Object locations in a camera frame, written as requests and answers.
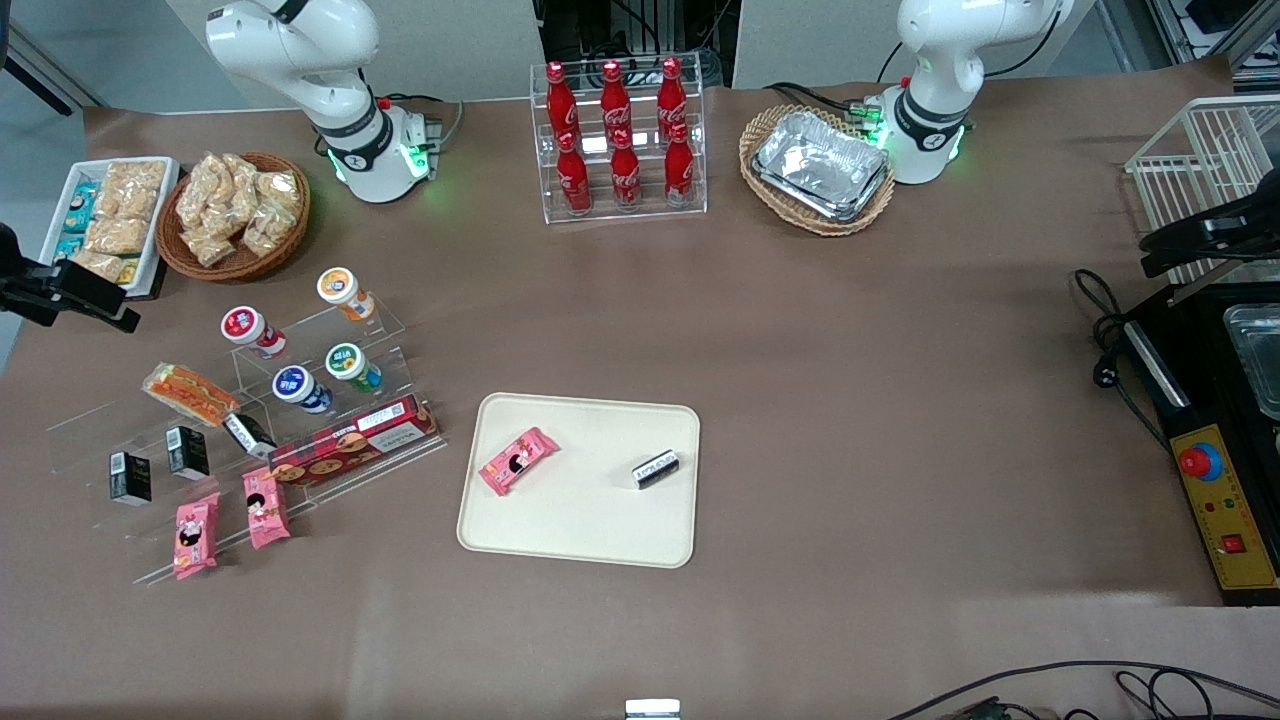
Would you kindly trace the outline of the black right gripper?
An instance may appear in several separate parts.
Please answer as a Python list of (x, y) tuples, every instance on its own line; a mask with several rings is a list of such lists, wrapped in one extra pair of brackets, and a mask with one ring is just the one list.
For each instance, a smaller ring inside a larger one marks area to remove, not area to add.
[(125, 291), (113, 281), (77, 263), (59, 263), (56, 270), (24, 258), (9, 225), (1, 225), (1, 310), (37, 325), (52, 325), (59, 313), (78, 313), (124, 333), (136, 332), (141, 320)]

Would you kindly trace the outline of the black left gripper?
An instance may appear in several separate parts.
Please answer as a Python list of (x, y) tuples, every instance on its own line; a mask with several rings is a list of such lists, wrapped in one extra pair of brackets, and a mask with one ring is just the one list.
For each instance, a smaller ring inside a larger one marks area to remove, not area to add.
[(1265, 174), (1253, 193), (1225, 202), (1201, 220), (1175, 222), (1140, 241), (1147, 278), (1262, 279), (1263, 260), (1277, 259), (1279, 170)]

